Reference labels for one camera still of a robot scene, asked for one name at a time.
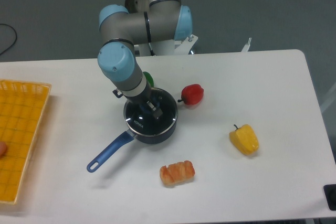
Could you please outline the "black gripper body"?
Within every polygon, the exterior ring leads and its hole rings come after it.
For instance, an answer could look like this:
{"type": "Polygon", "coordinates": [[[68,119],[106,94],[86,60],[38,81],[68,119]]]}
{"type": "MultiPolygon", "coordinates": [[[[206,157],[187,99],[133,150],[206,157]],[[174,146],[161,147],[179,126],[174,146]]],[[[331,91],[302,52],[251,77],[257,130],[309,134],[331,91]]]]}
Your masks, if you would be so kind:
{"type": "Polygon", "coordinates": [[[117,97],[125,97],[127,100],[124,104],[124,108],[127,106],[139,106],[142,104],[146,104],[151,96],[152,87],[146,86],[142,91],[130,90],[130,91],[122,91],[118,88],[114,89],[112,93],[117,97]]]}

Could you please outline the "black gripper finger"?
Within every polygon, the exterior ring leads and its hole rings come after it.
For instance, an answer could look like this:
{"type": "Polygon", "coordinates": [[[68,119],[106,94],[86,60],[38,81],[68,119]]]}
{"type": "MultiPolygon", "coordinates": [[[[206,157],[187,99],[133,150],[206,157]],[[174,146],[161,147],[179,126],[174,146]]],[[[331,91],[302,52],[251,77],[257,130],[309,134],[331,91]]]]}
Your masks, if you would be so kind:
{"type": "Polygon", "coordinates": [[[163,112],[161,110],[159,101],[148,100],[146,104],[154,119],[159,120],[162,118],[163,112]]]}

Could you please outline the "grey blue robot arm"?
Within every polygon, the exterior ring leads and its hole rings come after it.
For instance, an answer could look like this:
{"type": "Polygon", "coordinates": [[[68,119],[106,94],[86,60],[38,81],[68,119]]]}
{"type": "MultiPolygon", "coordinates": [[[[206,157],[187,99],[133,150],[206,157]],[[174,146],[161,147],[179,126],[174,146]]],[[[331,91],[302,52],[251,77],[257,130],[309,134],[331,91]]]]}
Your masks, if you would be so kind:
{"type": "Polygon", "coordinates": [[[128,101],[162,115],[151,98],[151,87],[139,67],[134,46],[166,40],[184,40],[192,34],[191,11],[181,0],[148,0],[148,10],[135,13],[120,5],[109,5],[99,14],[103,46],[98,65],[103,74],[128,101]]]}

